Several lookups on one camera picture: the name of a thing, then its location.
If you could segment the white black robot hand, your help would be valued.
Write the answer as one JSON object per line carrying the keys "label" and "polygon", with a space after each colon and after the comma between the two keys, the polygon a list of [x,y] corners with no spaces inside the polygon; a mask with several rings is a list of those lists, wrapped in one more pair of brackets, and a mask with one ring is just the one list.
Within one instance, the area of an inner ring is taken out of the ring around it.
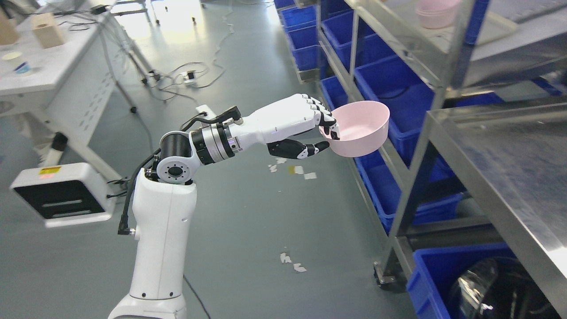
{"label": "white black robot hand", "polygon": [[322,127],[324,134],[332,140],[340,140],[342,137],[332,112],[321,101],[305,93],[295,93],[273,102],[242,120],[241,124],[228,126],[240,151],[246,151],[253,144],[265,144],[269,154],[275,157],[303,159],[324,151],[330,146],[326,140],[304,144],[290,139],[290,136],[317,127]]}

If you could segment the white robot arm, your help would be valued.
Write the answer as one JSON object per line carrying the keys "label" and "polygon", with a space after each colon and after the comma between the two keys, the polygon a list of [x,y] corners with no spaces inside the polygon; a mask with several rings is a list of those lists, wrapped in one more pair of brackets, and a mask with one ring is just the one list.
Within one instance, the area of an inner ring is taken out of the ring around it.
{"label": "white robot arm", "polygon": [[162,136],[160,148],[133,174],[119,234],[138,241],[129,293],[110,319],[185,319],[184,263],[196,210],[196,171],[234,156],[229,122],[241,123],[238,107],[215,116],[206,105],[178,131]]}

